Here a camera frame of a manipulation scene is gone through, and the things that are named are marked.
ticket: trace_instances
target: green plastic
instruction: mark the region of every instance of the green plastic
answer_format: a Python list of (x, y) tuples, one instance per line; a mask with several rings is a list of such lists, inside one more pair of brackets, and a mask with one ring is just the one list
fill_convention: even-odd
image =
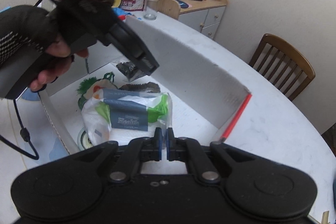
[(156, 122), (158, 118), (167, 115), (168, 113), (168, 104), (167, 104), (168, 95), (163, 94), (161, 97), (160, 103), (155, 107), (149, 107), (148, 111), (148, 122)]
[(99, 102), (99, 105), (95, 107), (95, 110), (107, 121), (108, 124), (111, 124), (109, 105), (104, 102)]

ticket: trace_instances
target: black glove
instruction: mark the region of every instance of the black glove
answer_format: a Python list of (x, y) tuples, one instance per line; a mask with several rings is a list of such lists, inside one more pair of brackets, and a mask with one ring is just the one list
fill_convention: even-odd
[(44, 52), (55, 42), (58, 25), (48, 11), (19, 5), (0, 12), (0, 66), (23, 45)]

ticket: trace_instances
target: blue object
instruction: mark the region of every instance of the blue object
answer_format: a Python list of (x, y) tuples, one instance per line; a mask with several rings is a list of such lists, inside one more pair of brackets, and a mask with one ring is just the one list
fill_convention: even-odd
[(10, 8), (10, 6), (8, 6), (8, 7), (4, 8), (4, 9), (0, 10), (0, 13), (3, 12), (3, 11), (8, 10), (9, 8)]
[(113, 12), (117, 15), (117, 16), (123, 16), (123, 15), (127, 15), (129, 13), (125, 12), (123, 9), (121, 8), (112, 8)]
[(21, 95), (21, 98), (27, 101), (39, 101), (40, 97), (37, 92), (32, 92), (30, 89), (26, 89)]
[(176, 0), (176, 1), (179, 3), (179, 5), (182, 9), (186, 9), (186, 8), (189, 7), (189, 5), (185, 2), (183, 2), (182, 0)]

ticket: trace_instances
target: cable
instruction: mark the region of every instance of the cable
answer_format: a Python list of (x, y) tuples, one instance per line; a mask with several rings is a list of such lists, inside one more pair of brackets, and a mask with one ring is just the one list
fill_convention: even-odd
[(38, 1), (35, 3), (34, 7), (37, 7), (41, 2), (42, 2), (42, 0), (38, 0)]
[(39, 156), (38, 152), (36, 151), (32, 142), (30, 141), (29, 131), (27, 130), (27, 128), (23, 127), (22, 120), (21, 120), (19, 111), (17, 109), (16, 101), (13, 100), (13, 103), (14, 103), (14, 108), (15, 108), (17, 118), (18, 118), (20, 126), (21, 126), (20, 135), (23, 138), (23, 140), (30, 145), (30, 147), (34, 151), (35, 155), (32, 155), (32, 154), (22, 150), (21, 148), (17, 147), (15, 144), (11, 143), (9, 140), (5, 139), (1, 135), (0, 135), (0, 141), (2, 141), (4, 144), (8, 145), (10, 148), (14, 149), (15, 151), (21, 153), (22, 155), (25, 155), (26, 157), (31, 158), (33, 160), (38, 160), (40, 158), (40, 156)]
[(20, 117), (20, 114), (19, 114), (19, 110), (17, 109), (16, 100), (13, 100), (13, 103), (14, 103), (14, 108), (15, 108), (15, 112), (16, 112), (17, 119), (19, 120), (19, 124), (20, 124), (21, 129), (22, 129), (22, 128), (24, 128), (24, 126), (23, 126), (23, 123), (22, 123), (22, 121), (21, 121), (21, 117)]

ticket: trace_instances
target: floor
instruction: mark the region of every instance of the floor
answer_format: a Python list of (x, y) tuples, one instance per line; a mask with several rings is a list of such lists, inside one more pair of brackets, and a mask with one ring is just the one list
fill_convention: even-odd
[(336, 156), (336, 124), (329, 128), (322, 134), (322, 138), (325, 140), (331, 151)]

